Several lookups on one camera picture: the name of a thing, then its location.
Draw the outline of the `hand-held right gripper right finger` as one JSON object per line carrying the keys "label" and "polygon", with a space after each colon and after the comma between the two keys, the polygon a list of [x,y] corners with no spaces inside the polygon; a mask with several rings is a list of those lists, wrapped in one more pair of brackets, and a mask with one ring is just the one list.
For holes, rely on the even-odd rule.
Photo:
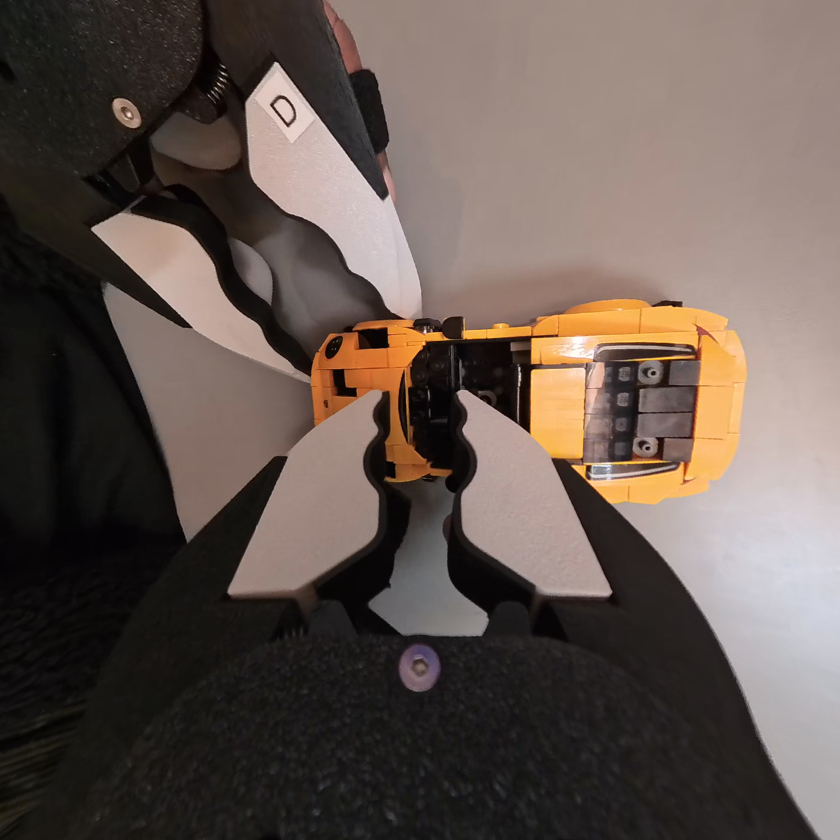
{"label": "hand-held right gripper right finger", "polygon": [[448,574],[487,615],[512,603],[602,605],[613,594],[549,453],[468,391],[453,413]]}

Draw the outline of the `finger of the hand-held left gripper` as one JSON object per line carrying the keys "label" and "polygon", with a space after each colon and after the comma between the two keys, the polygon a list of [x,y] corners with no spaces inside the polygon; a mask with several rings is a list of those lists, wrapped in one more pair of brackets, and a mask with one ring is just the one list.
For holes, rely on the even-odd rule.
{"label": "finger of the hand-held left gripper", "polygon": [[419,318],[421,283],[392,198],[379,197],[275,60],[246,100],[245,128],[258,188],[279,210],[321,230],[390,312]]}
{"label": "finger of the hand-held left gripper", "polygon": [[310,382],[312,359],[278,323],[266,261],[228,237],[191,189],[138,199],[92,233],[196,332],[239,355]]}

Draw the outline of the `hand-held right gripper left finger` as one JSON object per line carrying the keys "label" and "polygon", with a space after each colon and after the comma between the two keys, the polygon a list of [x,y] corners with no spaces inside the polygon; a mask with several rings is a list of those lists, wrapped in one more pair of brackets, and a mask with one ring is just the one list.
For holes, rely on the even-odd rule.
{"label": "hand-held right gripper left finger", "polygon": [[390,397],[371,391],[289,453],[227,593],[364,609],[389,587],[411,501],[386,480]]}

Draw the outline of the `yellow lego car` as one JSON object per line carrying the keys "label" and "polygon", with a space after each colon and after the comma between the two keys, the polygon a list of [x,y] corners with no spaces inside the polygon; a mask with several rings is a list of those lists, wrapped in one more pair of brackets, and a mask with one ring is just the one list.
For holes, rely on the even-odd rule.
{"label": "yellow lego car", "polygon": [[715,313],[680,301],[595,301],[513,327],[462,317],[359,322],[311,368],[314,421],[390,395],[391,482],[454,466],[451,404],[467,391],[567,460],[607,501],[654,505],[705,491],[739,446],[748,365]]}

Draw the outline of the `person's left hand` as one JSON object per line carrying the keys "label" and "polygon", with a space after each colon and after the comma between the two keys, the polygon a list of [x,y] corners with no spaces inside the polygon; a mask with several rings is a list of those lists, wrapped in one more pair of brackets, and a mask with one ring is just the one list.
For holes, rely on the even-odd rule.
{"label": "person's left hand", "polygon": [[360,107],[364,126],[369,134],[376,158],[384,176],[385,185],[391,198],[393,198],[394,181],[386,152],[390,142],[390,134],[378,80],[371,69],[363,67],[361,55],[347,24],[345,24],[329,2],[324,1],[323,7],[339,45],[343,63],[350,77],[353,93]]}

